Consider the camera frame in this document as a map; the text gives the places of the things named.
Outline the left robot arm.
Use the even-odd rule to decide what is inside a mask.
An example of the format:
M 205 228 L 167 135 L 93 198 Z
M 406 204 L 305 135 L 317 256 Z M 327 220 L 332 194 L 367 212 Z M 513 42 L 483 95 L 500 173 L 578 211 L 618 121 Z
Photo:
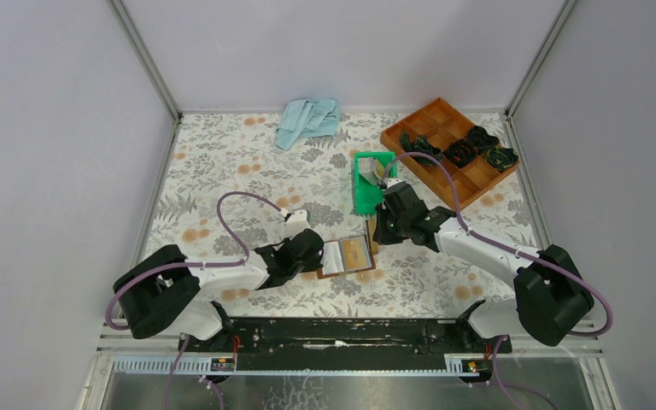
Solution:
M 231 339 L 229 318 L 205 295 L 223 290 L 264 290 L 282 286 L 302 272 L 317 271 L 324 253 L 321 236 L 305 229 L 279 243 L 253 249 L 246 261 L 188 261 L 176 245 L 166 245 L 113 285 L 105 317 L 120 306 L 121 328 L 135 339 L 175 331 L 219 351 Z

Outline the brown leather card holder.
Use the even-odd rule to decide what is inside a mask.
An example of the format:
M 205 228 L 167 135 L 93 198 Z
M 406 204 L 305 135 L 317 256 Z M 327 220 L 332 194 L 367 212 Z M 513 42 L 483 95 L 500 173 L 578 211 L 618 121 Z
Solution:
M 317 278 L 334 278 L 374 269 L 378 253 L 378 244 L 372 240 L 375 230 L 376 220 L 371 218 L 366 221 L 366 231 L 362 235 L 325 243 Z

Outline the silver credit card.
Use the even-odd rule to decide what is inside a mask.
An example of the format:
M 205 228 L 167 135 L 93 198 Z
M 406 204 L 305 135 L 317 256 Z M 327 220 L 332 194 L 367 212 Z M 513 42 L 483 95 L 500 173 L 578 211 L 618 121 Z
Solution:
M 375 157 L 361 157 L 358 160 L 358 173 L 367 183 L 378 186 L 384 166 Z

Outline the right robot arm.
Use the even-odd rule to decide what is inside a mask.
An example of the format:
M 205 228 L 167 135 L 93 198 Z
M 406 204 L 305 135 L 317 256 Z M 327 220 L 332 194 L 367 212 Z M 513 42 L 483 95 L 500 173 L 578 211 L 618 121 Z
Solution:
M 445 207 L 427 208 L 413 187 L 400 180 L 381 184 L 383 200 L 376 206 L 373 238 L 381 245 L 411 241 L 436 253 L 458 257 L 510 286 L 514 296 L 498 302 L 472 304 L 461 316 L 455 338 L 461 348 L 476 352 L 490 338 L 525 332 L 536 341 L 558 345 L 595 305 L 592 294 L 568 253 L 559 246 L 535 249 L 507 245 L 461 225 Z

